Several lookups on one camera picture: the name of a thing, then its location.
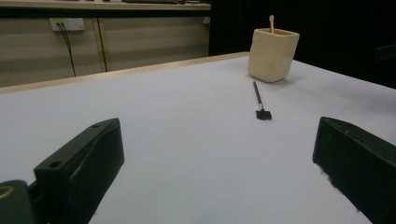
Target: electrical socket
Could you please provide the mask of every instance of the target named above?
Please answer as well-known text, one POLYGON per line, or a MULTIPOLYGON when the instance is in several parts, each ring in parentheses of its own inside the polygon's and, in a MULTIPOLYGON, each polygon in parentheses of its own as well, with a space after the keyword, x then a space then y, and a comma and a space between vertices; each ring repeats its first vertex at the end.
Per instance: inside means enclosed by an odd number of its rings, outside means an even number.
POLYGON ((82 18, 49 18, 52 31, 61 31, 58 24, 63 24, 66 31, 85 30, 84 20, 82 18))

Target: dark background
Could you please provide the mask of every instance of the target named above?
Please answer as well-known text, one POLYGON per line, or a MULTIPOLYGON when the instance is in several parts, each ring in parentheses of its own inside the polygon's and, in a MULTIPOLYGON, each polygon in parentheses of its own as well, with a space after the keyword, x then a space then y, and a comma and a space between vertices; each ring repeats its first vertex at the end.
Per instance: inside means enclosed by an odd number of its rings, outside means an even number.
POLYGON ((396 89, 396 12, 379 1, 212 0, 209 55, 249 51, 256 28, 300 34, 294 60, 396 89), (383 60, 377 48, 389 48, 383 60))

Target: beige wall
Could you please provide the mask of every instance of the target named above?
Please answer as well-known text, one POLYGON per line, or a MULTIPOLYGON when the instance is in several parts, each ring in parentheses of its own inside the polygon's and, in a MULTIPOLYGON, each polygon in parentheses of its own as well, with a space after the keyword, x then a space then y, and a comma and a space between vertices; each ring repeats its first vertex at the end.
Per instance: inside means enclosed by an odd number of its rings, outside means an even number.
MULTIPOLYGON (((69 32, 77 76, 105 71, 100 39, 108 71, 208 53, 203 18, 84 19, 84 25, 69 32)), ((48 19, 0 20, 0 87, 73 75, 64 37, 51 31, 48 19)))

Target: wooden panel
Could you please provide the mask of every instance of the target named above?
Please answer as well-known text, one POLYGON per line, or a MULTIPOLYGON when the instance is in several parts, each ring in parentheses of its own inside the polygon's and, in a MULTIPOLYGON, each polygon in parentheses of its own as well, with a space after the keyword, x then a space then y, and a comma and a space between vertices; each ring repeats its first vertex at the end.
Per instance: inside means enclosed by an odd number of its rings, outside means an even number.
POLYGON ((121 9, 121 10, 210 10, 209 4, 127 4, 121 0, 57 1, 57 0, 2 0, 0 7, 121 9))
POLYGON ((208 55, 204 18, 104 19, 108 71, 208 55))
MULTIPOLYGON (((77 76, 102 71, 92 19, 84 24, 68 35, 77 76)), ((64 37, 48 19, 2 19, 0 30, 1 87, 74 76, 64 37)))

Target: cup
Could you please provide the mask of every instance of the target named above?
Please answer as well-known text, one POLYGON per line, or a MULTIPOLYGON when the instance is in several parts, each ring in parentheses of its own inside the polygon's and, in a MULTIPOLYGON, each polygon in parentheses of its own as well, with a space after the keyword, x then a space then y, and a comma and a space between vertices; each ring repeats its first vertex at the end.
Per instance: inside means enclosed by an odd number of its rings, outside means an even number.
POLYGON ((288 74, 300 35, 270 28, 256 29, 248 57, 248 74, 261 81, 272 83, 288 74))

